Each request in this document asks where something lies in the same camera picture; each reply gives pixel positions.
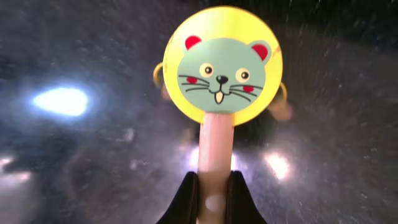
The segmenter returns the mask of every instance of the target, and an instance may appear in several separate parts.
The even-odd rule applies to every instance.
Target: ear
[[[185,49],[189,50],[191,47],[201,42],[201,38],[191,35],[185,40]]]
[[[254,42],[251,42],[249,46],[258,54],[264,65],[271,58],[271,47],[267,42],[263,40],[256,40]]]

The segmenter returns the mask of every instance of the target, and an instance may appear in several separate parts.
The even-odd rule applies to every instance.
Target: cartoon animal face
[[[178,85],[197,108],[213,113],[235,113],[252,104],[266,81],[265,64],[271,48],[264,41],[245,44],[219,38],[186,39],[178,66]]]

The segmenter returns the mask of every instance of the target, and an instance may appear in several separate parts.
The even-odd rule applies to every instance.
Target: yellow cord
[[[286,86],[284,85],[284,83],[280,83],[280,87],[281,87],[281,89],[282,89],[282,99],[283,99],[283,101],[284,102],[286,102],[287,101],[287,89],[286,89]]]
[[[163,62],[160,62],[159,64],[156,65],[154,69],[154,83],[158,88],[160,88],[160,80],[158,74],[160,69],[162,69],[162,67],[163,67]]]

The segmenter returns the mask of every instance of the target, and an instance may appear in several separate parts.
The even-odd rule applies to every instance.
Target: black tabletop
[[[152,71],[181,22],[221,4],[274,31],[294,107],[235,129],[261,215],[397,223],[394,0],[2,0],[0,223],[155,223],[196,169],[199,125]]]

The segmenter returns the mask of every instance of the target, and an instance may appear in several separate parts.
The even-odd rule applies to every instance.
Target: whisker
[[[262,90],[262,87],[260,87],[260,86],[254,86],[254,85],[231,85],[230,88],[231,88],[231,87],[237,87],[237,86],[251,86],[251,87],[253,87],[253,88],[258,88],[258,89]]]
[[[243,95],[240,95],[239,93],[234,93],[234,92],[230,92],[230,93],[232,93],[234,95],[237,95],[237,96],[240,96],[241,98],[244,98],[245,100],[248,100],[248,102],[251,102],[251,100],[249,98],[247,98],[247,97],[245,97]]]
[[[193,76],[190,76],[190,75],[178,75],[178,77],[196,78],[197,80],[200,80],[200,81],[202,81],[202,82],[205,82],[205,83],[209,84],[208,81],[206,81],[206,80],[204,80],[204,79],[202,79],[202,78],[197,78],[197,77],[193,77]]]
[[[192,91],[192,90],[207,90],[207,89],[208,89],[207,87],[198,87],[198,88],[187,89],[185,91],[188,92],[188,91]]]
[[[181,85],[198,85],[198,86],[209,86],[209,85],[206,85],[206,84],[200,84],[200,83],[183,83],[183,84],[181,84]]]
[[[254,93],[248,93],[248,92],[246,92],[246,91],[243,91],[243,90],[235,90],[235,89],[229,89],[230,91],[239,91],[239,92],[241,92],[241,93],[246,93],[246,94],[249,94],[249,95],[252,95],[252,96],[257,96],[257,94],[254,94]]]

